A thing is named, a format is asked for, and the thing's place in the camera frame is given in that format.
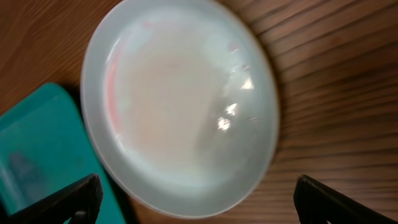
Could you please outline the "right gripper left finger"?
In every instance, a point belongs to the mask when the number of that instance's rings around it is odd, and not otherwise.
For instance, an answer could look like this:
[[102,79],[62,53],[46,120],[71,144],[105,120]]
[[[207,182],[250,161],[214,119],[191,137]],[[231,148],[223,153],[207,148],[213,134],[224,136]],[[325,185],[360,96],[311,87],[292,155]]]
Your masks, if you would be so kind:
[[90,174],[39,200],[1,223],[95,223],[103,201],[99,175]]

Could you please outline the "light blue plate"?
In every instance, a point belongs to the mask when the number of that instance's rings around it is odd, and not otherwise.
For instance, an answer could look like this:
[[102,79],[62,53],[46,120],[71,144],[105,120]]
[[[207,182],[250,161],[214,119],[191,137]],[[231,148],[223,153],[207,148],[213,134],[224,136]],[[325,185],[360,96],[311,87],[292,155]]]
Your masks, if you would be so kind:
[[172,217],[233,208],[277,147],[271,65],[242,20],[216,1],[120,2],[90,39],[80,93],[110,176]]

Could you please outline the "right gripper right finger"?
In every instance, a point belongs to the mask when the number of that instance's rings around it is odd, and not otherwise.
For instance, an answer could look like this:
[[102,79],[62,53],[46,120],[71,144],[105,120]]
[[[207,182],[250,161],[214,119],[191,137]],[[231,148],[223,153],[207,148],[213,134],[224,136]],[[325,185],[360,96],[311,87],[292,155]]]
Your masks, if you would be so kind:
[[397,224],[307,175],[297,180],[294,205],[301,224]]

